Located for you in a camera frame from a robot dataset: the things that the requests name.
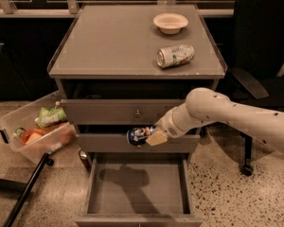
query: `speckled floor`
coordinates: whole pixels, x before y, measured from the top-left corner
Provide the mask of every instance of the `speckled floor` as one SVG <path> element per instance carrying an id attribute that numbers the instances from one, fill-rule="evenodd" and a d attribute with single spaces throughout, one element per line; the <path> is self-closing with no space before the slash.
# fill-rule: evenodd
<path id="1" fill-rule="evenodd" d="M 0 102 L 0 117 L 26 105 Z M 239 133 L 213 125 L 189 163 L 191 196 L 197 218 L 207 226 L 284 226 L 284 156 L 256 144 L 254 174 L 240 174 L 244 142 Z M 84 209 L 89 173 L 78 157 L 75 141 L 45 166 L 13 226 L 77 226 Z M 14 153 L 0 136 L 0 178 L 27 182 L 35 165 Z M 0 226 L 18 194 L 0 190 Z"/>

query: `black chair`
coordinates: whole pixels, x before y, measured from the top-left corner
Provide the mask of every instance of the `black chair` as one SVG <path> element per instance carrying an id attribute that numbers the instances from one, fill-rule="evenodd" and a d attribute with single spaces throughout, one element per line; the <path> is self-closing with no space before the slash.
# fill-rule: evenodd
<path id="1" fill-rule="evenodd" d="M 236 0 L 233 32 L 232 59 L 217 91 L 238 103 L 284 112 L 284 0 Z M 243 136 L 241 172 L 252 175 L 252 138 Z"/>

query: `chair armrest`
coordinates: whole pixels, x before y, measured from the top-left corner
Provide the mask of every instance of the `chair armrest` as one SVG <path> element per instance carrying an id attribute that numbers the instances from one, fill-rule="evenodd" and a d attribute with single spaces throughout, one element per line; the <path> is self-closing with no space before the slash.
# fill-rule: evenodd
<path id="1" fill-rule="evenodd" d="M 262 84 L 243 69 L 238 67 L 228 68 L 228 72 L 240 84 L 240 86 L 246 89 L 254 98 L 260 99 L 269 96 Z"/>

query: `bowl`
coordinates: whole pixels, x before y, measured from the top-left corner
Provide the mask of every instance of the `bowl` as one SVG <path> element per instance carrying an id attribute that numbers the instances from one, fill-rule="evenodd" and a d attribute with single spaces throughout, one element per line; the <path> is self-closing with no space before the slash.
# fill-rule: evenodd
<path id="1" fill-rule="evenodd" d="M 188 25 L 188 19 L 177 13 L 162 13 L 154 17 L 153 23 L 165 34 L 176 34 Z"/>

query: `desk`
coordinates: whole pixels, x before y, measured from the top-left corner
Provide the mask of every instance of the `desk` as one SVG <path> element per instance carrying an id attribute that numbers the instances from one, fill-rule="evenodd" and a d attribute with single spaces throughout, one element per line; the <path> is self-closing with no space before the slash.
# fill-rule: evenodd
<path id="1" fill-rule="evenodd" d="M 186 16 L 188 26 L 164 35 L 152 22 L 164 12 Z M 200 226 L 187 176 L 188 156 L 200 136 L 191 132 L 136 148 L 126 132 L 154 124 L 195 87 L 215 88 L 226 68 L 209 37 L 192 5 L 84 7 L 49 68 L 92 162 L 79 226 Z M 177 44 L 192 44 L 193 60 L 161 69 L 158 49 Z"/>

